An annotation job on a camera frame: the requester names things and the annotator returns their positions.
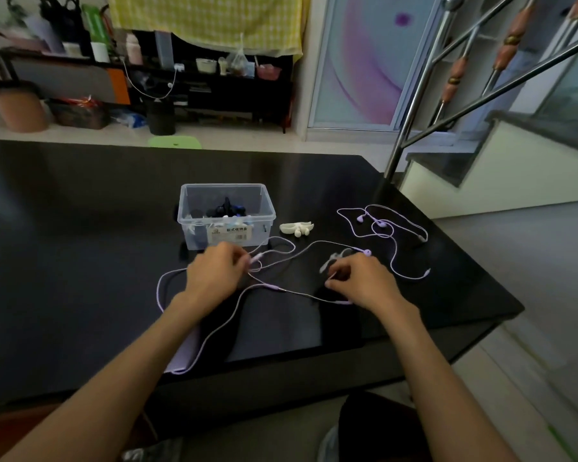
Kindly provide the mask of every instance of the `metal handrail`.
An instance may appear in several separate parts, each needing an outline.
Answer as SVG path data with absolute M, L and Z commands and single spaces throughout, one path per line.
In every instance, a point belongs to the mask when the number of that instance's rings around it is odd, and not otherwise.
M 458 113 L 455 113 L 454 115 L 446 119 L 443 119 L 442 116 L 444 113 L 445 106 L 447 102 L 449 102 L 451 97 L 453 97 L 455 90 L 457 89 L 458 84 L 460 82 L 460 79 L 464 75 L 469 52 L 471 50 L 473 41 L 475 41 L 478 30 L 486 22 L 488 22 L 496 14 L 498 14 L 503 8 L 508 6 L 509 3 L 511 3 L 512 1 L 513 0 L 501 0 L 497 5 L 495 5 L 488 12 L 482 15 L 482 17 L 480 17 L 480 19 L 476 23 L 474 23 L 472 27 L 466 30 L 452 44 L 447 46 L 442 52 L 437 53 L 441 48 L 442 39 L 445 36 L 447 30 L 449 29 L 449 26 L 451 25 L 455 12 L 458 10 L 458 8 L 460 8 L 460 6 L 464 2 L 464 0 L 442 0 L 444 14 L 441 23 L 439 25 L 439 29 L 434 38 L 434 42 L 428 54 L 428 59 L 426 60 L 424 69 L 422 70 L 416 88 L 412 94 L 411 102 L 409 104 L 409 108 L 403 120 L 401 131 L 398 133 L 396 142 L 394 143 L 392 154 L 390 156 L 390 160 L 388 161 L 388 165 L 386 166 L 385 169 L 384 176 L 388 179 L 388 181 L 391 181 L 392 177 L 394 176 L 394 172 L 396 171 L 396 168 L 400 163 L 402 151 L 405 148 L 425 138 L 426 136 L 432 134 L 435 131 L 444 129 L 447 125 L 455 122 L 458 118 L 463 117 L 467 113 L 470 113 L 476 108 L 479 108 L 482 105 L 490 102 L 491 100 L 494 100 L 495 98 L 509 91 L 510 89 L 513 89 L 514 87 L 523 84 L 524 82 L 528 81 L 534 76 L 537 76 L 542 71 L 545 71 L 546 69 L 553 67 L 555 64 L 560 63 L 561 61 L 566 60 L 570 56 L 573 56 L 576 53 L 578 53 L 578 42 L 576 42 L 569 48 L 565 48 L 569 45 L 573 37 L 573 34 L 575 34 L 578 31 L 578 0 L 577 0 L 570 11 L 570 15 L 568 17 L 569 23 L 566 26 L 566 29 L 562 37 L 560 38 L 557 46 L 555 47 L 552 55 L 546 60 L 534 66 L 532 69 L 530 69 L 523 75 L 508 82 L 507 84 L 504 84 L 497 90 L 492 91 L 496 83 L 496 80 L 499 78 L 499 75 L 501 74 L 501 71 L 503 71 L 505 67 L 507 67 L 507 65 L 509 64 L 509 60 L 511 60 L 511 58 L 515 55 L 516 50 L 518 49 L 518 43 L 520 43 L 520 38 L 524 34 L 524 30 L 526 29 L 529 15 L 532 12 L 536 2 L 536 0 L 528 0 L 524 8 L 516 16 L 516 18 L 512 22 L 512 25 L 510 26 L 508 36 L 506 37 L 504 45 L 502 46 L 499 55 L 497 56 L 497 61 L 495 61 L 495 65 L 493 68 L 493 74 L 491 75 L 486 84 L 482 97 L 470 103 L 465 108 L 460 110 Z M 424 91 L 426 90 L 426 86 L 430 81 L 434 65 L 439 61 L 441 61 L 443 58 L 445 58 L 449 53 L 451 53 L 455 48 L 460 46 L 467 39 L 468 39 L 467 45 L 463 49 L 460 58 L 454 63 L 454 66 L 452 67 L 450 79 L 448 80 L 448 84 L 446 85 L 446 90 L 444 91 L 442 100 L 439 102 L 439 106 L 435 112 L 435 115 L 433 116 L 431 126 L 429 126 L 426 130 L 417 134 L 415 137 L 409 139 L 408 136 L 411 132 L 411 128 L 415 121 L 419 104 L 424 96 Z

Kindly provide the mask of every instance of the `green stool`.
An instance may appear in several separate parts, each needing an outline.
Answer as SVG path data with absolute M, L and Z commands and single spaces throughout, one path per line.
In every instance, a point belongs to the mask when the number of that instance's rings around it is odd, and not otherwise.
M 148 140 L 150 147 L 174 147 L 177 149 L 202 149 L 199 140 L 193 136 L 154 136 Z

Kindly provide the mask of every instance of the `left arm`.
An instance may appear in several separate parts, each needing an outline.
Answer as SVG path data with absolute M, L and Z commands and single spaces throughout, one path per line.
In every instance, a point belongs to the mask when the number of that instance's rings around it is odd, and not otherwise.
M 5 454 L 1 462 L 113 461 L 189 331 L 231 295 L 250 264 L 221 243 L 188 267 L 187 287 L 156 322 Z

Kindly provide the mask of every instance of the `yellow plaid tablecloth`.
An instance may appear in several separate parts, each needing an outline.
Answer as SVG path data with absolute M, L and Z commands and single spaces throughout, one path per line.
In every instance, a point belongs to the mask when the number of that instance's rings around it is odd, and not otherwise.
M 164 30 L 213 50 L 301 55 L 304 0 L 109 0 L 117 28 Z

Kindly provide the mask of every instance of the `red plastic bowl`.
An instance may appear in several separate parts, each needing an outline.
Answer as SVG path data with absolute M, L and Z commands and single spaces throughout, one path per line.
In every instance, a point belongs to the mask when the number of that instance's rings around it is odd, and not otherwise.
M 280 72 L 283 70 L 272 64 L 262 64 L 257 69 L 257 76 L 266 81 L 276 81 L 280 76 Z

